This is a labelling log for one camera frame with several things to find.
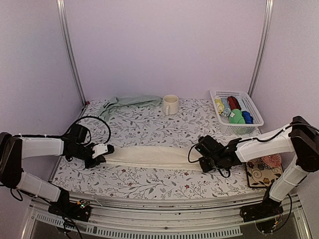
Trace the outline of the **cream white towel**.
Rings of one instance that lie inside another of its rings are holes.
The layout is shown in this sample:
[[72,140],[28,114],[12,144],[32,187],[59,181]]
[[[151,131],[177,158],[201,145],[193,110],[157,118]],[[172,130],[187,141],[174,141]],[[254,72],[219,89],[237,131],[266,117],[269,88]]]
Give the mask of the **cream white towel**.
[[108,164],[150,169],[201,171],[196,162],[201,155],[187,149],[166,146],[116,147],[114,153],[105,155]]

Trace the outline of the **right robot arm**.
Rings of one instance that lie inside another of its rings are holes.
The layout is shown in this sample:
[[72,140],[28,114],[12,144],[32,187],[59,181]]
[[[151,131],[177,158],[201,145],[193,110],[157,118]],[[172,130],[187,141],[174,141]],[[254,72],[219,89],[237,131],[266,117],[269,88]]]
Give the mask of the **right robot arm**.
[[280,153],[293,153],[294,158],[283,174],[271,184],[258,205],[258,213],[268,217],[277,204],[297,187],[309,173],[319,169],[319,130],[301,116],[293,117],[291,123],[257,137],[236,138],[226,146],[207,135],[192,146],[200,153],[197,160],[203,172],[213,167],[229,170],[253,159]]

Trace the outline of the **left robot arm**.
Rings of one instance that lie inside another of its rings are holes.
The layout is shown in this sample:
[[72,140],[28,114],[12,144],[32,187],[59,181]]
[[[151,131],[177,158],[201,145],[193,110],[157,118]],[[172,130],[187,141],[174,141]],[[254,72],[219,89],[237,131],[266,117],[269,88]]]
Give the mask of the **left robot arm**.
[[22,160],[42,156],[64,156],[84,161],[86,169],[105,162],[115,149],[107,141],[92,143],[90,130],[77,119],[63,135],[0,134],[0,183],[9,189],[30,193],[47,200],[63,216],[74,212],[69,192],[48,183],[22,168]]

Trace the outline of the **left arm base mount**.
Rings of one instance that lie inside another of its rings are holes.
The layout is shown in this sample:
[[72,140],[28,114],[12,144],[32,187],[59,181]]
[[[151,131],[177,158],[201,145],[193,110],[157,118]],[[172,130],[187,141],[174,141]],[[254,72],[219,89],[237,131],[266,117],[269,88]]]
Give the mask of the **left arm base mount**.
[[92,207],[89,200],[80,200],[77,202],[52,202],[48,212],[58,216],[64,216],[73,220],[88,222],[91,215]]

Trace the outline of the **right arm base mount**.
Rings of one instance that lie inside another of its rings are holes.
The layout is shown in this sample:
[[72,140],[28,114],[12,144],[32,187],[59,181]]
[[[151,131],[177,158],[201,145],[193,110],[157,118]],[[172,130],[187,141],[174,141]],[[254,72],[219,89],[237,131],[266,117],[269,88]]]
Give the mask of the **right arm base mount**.
[[251,222],[283,213],[281,202],[264,200],[261,203],[243,206],[240,208],[240,216],[244,222]]

